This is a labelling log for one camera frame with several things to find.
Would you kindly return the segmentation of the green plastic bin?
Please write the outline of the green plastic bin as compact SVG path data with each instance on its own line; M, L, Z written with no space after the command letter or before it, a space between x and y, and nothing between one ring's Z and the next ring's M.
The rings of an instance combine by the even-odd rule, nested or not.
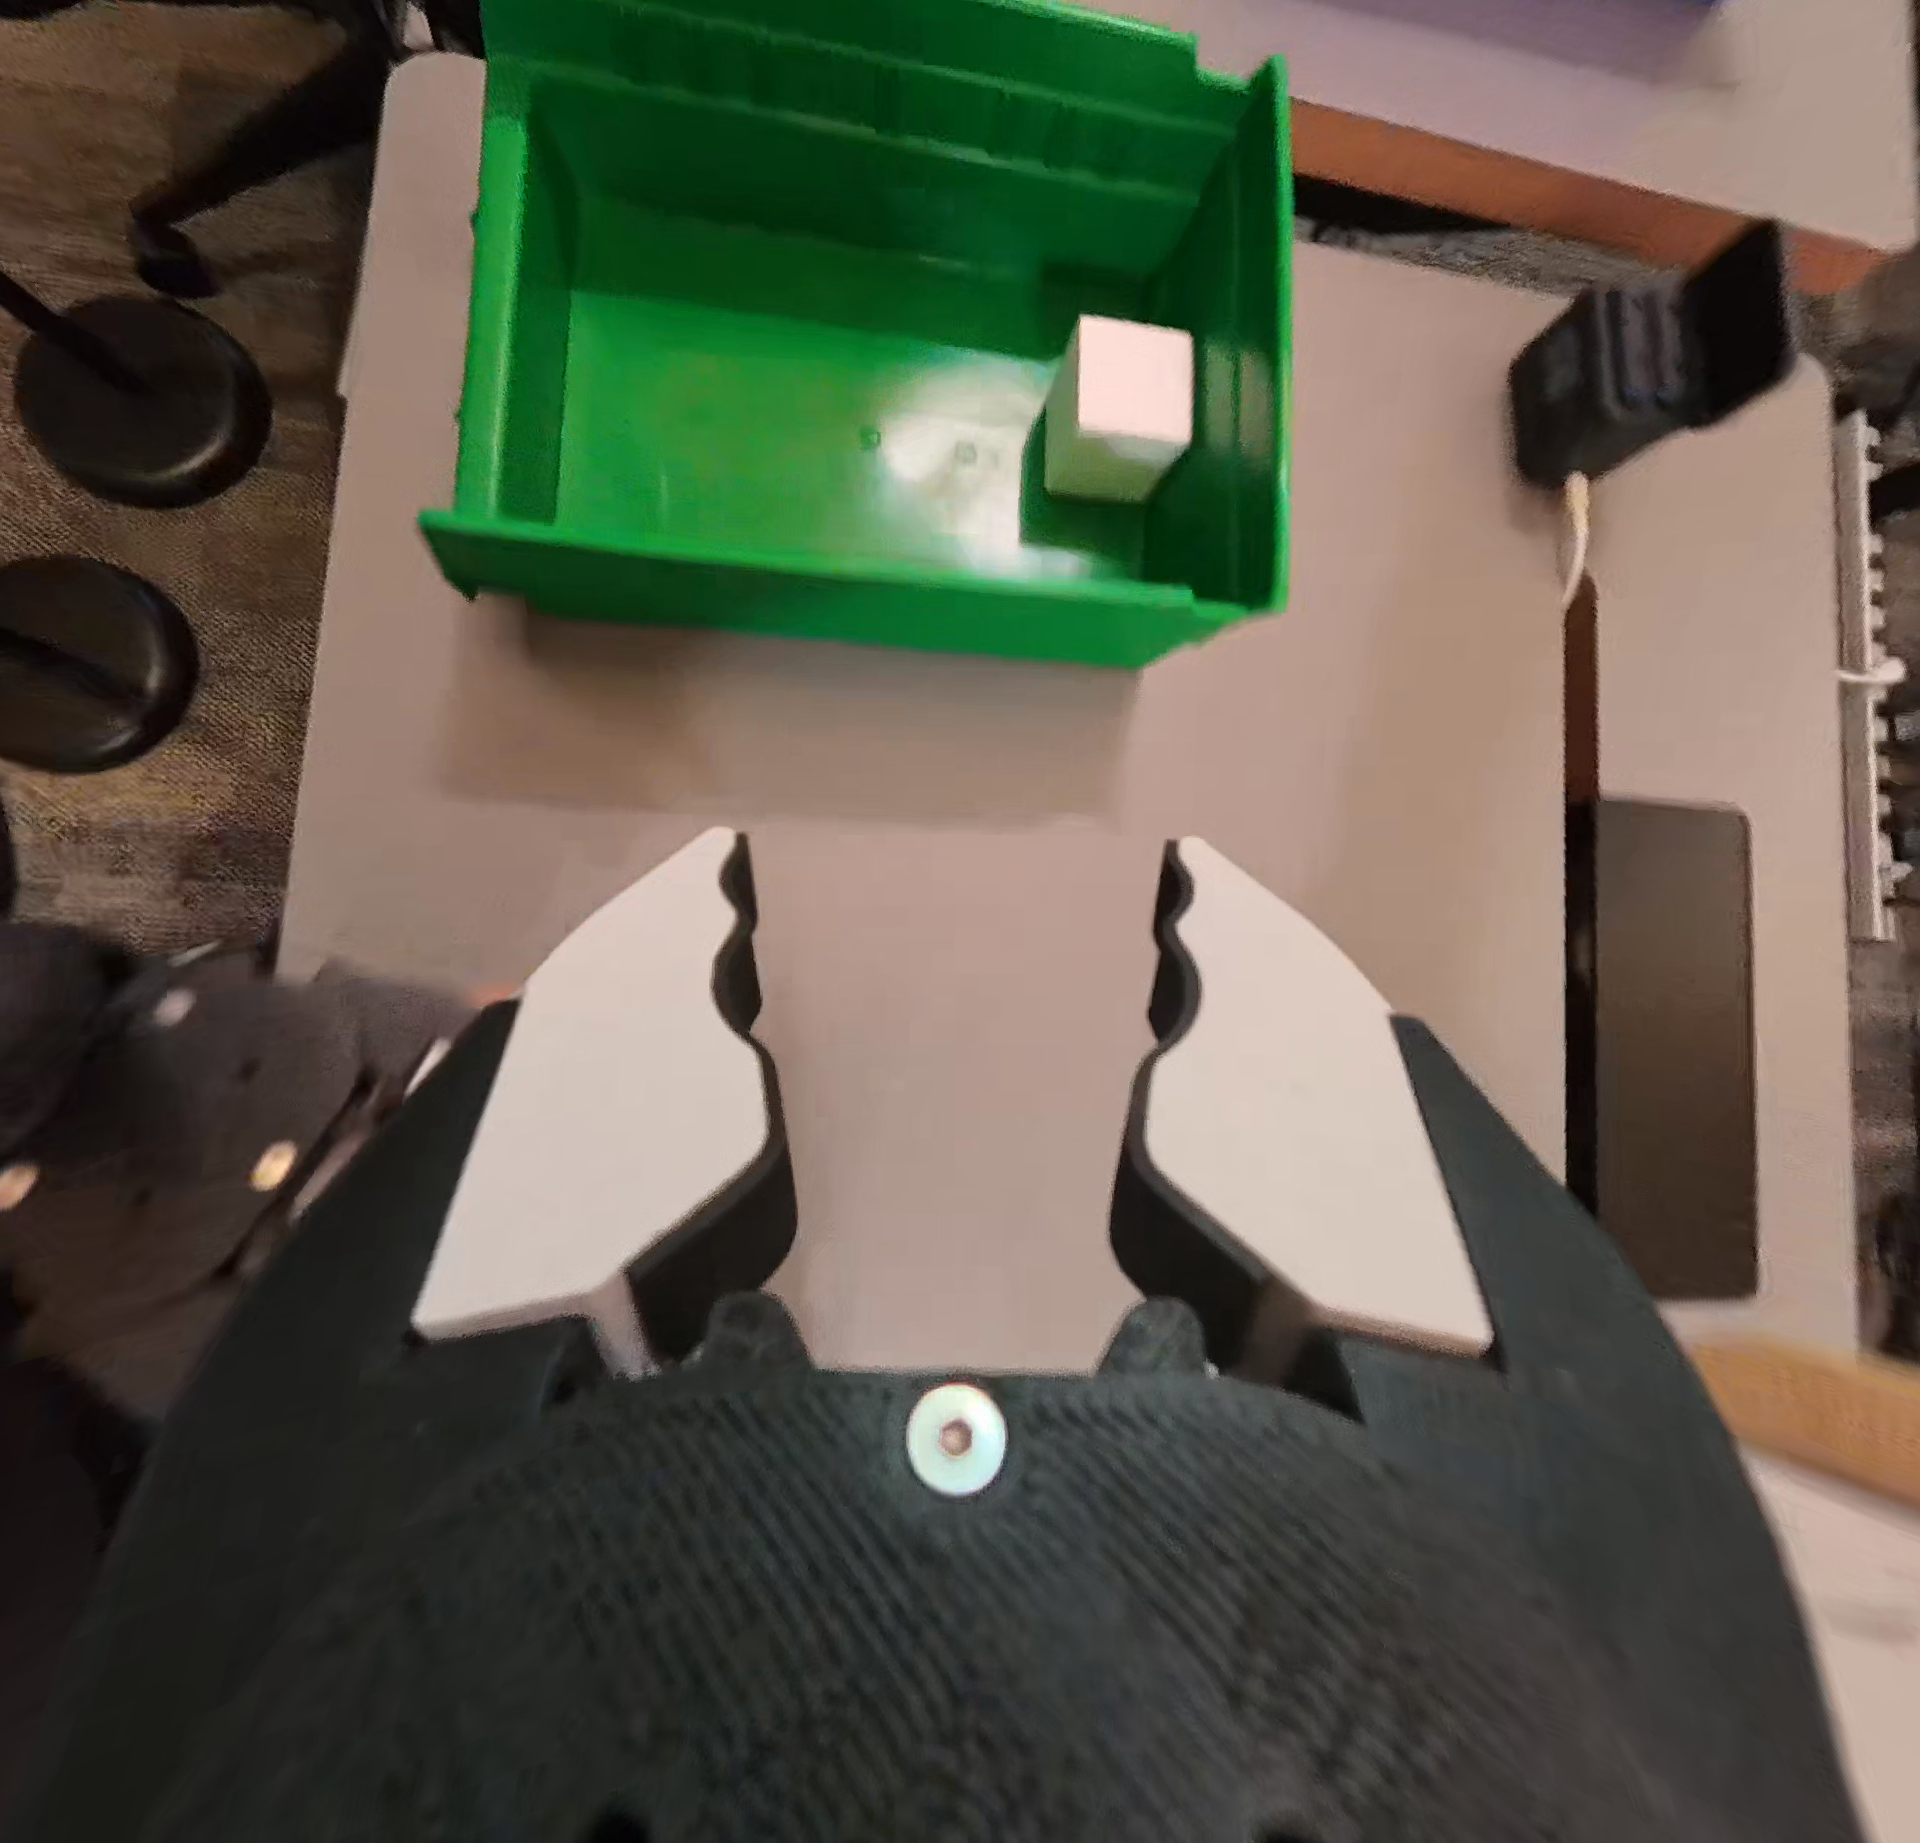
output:
M1287 594L1282 56L1056 0L480 0L464 596L1136 670ZM1194 345L1143 506L1044 486L1079 314Z

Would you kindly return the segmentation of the tan wooden strip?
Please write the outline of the tan wooden strip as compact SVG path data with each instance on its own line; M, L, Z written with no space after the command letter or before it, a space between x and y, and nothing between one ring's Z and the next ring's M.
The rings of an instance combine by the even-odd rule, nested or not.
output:
M1918 1510L1918 1367L1764 1337L1691 1345L1744 1447Z

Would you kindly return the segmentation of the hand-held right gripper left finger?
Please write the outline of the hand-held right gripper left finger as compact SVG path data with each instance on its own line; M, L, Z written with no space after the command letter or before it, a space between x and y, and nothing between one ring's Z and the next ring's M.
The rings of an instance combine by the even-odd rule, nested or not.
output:
M749 839L711 828L577 926L511 1007L414 1304L430 1343L578 1319L614 1375L699 1347L762 1288L797 1186Z

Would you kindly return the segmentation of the white foam cube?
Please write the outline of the white foam cube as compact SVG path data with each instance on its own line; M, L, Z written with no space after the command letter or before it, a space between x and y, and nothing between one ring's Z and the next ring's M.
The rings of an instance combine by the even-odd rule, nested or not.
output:
M1194 430L1187 332L1079 314L1041 414L1044 486L1076 503L1143 506Z

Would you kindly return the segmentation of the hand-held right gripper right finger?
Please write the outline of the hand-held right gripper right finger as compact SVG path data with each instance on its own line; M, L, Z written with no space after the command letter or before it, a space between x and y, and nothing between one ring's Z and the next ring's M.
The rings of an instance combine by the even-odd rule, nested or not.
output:
M1108 1220L1142 1298L1184 1304L1213 1375L1294 1375L1330 1337L1484 1364L1495 1329L1394 1013L1307 915L1167 839L1151 1047Z

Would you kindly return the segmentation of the black plastic clamp holder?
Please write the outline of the black plastic clamp holder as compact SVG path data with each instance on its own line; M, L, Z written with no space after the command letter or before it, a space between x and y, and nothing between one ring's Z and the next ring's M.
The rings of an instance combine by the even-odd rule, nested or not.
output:
M1597 482L1782 383L1800 354L1789 270L1782 224L1764 221L1691 274L1573 297L1507 373L1523 484Z

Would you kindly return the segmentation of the black round stand base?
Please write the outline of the black round stand base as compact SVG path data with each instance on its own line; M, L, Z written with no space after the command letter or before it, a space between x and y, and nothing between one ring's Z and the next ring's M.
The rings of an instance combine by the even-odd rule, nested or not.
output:
M183 720L195 632L153 582L79 555L1 565L1 758L47 776L130 765Z
M217 322L159 295L56 308L13 274L1 308L25 332L13 411L39 455L90 495L189 510L264 456L272 399L253 356Z

